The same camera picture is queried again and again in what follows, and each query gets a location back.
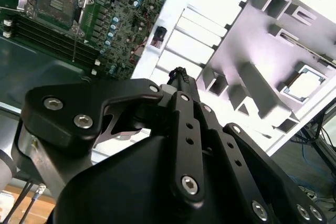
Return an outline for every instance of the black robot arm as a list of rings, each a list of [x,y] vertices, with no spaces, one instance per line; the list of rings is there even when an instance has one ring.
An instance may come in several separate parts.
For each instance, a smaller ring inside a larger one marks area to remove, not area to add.
[[[327,223],[236,124],[219,124],[185,69],[145,79],[35,88],[13,156],[57,198],[52,222]],[[92,148],[150,137],[92,166]]]

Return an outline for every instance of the metal pin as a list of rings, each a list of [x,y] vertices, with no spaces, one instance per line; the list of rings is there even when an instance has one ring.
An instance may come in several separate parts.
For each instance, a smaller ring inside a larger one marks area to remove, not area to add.
[[[252,209],[253,209],[253,212],[259,217],[260,220],[267,221],[267,212],[259,202],[253,200]]]
[[[203,107],[207,112],[212,112],[211,108],[208,105],[204,105]]]
[[[63,103],[57,98],[47,98],[43,104],[49,110],[60,110],[63,108]]]
[[[322,221],[322,215],[320,214],[320,212],[318,212],[313,206],[310,206],[310,211],[313,213],[313,215],[319,220]]]
[[[240,128],[238,128],[237,126],[233,126],[233,129],[234,129],[235,132],[237,132],[238,134],[239,134],[240,132],[242,132],[242,131],[240,130]]]
[[[182,178],[182,186],[187,191],[187,193],[191,195],[197,194],[198,186],[196,181],[192,177],[184,176]]]
[[[150,90],[152,90],[153,92],[158,92],[158,88],[155,86],[149,86]]]
[[[186,95],[181,94],[181,97],[182,97],[182,99],[183,99],[184,101],[189,101],[189,98],[188,98]]]
[[[308,212],[299,204],[296,205],[298,208],[299,213],[305,220],[310,220]]]
[[[93,125],[93,120],[91,117],[89,117],[88,115],[76,115],[76,117],[74,118],[75,125],[79,128],[82,129],[88,129],[91,128]]]

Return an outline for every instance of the silver connector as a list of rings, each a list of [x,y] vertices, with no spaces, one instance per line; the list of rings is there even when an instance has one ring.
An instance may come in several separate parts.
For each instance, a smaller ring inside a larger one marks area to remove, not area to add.
[[[47,186],[45,184],[39,184],[34,193],[33,199],[37,199],[38,197],[40,197],[46,188]]]

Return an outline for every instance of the cable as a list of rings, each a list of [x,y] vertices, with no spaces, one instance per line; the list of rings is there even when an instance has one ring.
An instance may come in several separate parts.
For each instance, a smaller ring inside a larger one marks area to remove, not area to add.
[[[327,135],[327,138],[328,138],[328,140],[329,140],[331,146],[335,149],[335,146],[332,144],[332,141],[331,141],[330,136],[329,136],[329,134],[327,133],[327,131],[326,131],[323,127],[322,127],[321,129],[322,129],[322,136],[323,136],[324,140],[325,140],[326,138],[324,137],[323,132],[325,132],[325,134]]]
[[[17,200],[15,201],[13,207],[11,208],[11,210],[7,214],[6,218],[4,219],[3,224],[8,224],[8,222],[9,222],[10,218],[12,217],[13,213],[15,212],[17,207],[21,204],[22,200],[26,197],[27,193],[30,191],[30,189],[32,188],[33,185],[34,184],[32,183],[31,180],[27,181],[27,183],[24,186],[24,188],[22,189],[19,197],[17,197]]]
[[[27,215],[29,214],[29,211],[30,211],[31,207],[33,206],[34,202],[43,194],[45,189],[46,189],[46,186],[44,184],[40,184],[37,187],[34,195],[31,198],[31,202],[30,202],[29,206],[27,207],[27,210],[23,214],[22,219],[20,220],[19,224],[23,224],[23,222],[27,218]]]
[[[331,178],[329,178],[329,175],[327,175],[327,173],[325,171],[323,171],[320,167],[316,166],[315,164],[309,162],[306,158],[306,150],[304,148],[304,145],[302,145],[302,157],[304,159],[304,161],[306,161],[306,163],[308,165],[310,165],[311,167],[313,167],[316,171],[318,171],[320,174],[322,174],[323,176],[325,176],[329,181],[335,183],[335,181]]]
[[[27,215],[28,215],[28,213],[29,213],[29,211],[30,211],[30,209],[31,209],[31,207],[33,206],[33,204],[34,204],[35,201],[36,201],[35,199],[31,199],[31,202],[30,202],[29,206],[27,207],[27,210],[26,210],[25,213],[23,214],[23,216],[22,216],[22,218],[21,218],[19,224],[23,224],[23,222],[24,222],[25,219],[27,218]]]

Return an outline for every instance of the green circuit board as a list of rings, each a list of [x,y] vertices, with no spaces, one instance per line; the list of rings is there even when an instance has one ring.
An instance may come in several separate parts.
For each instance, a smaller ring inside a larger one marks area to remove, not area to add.
[[[164,0],[0,0],[3,36],[99,78],[128,79]]]

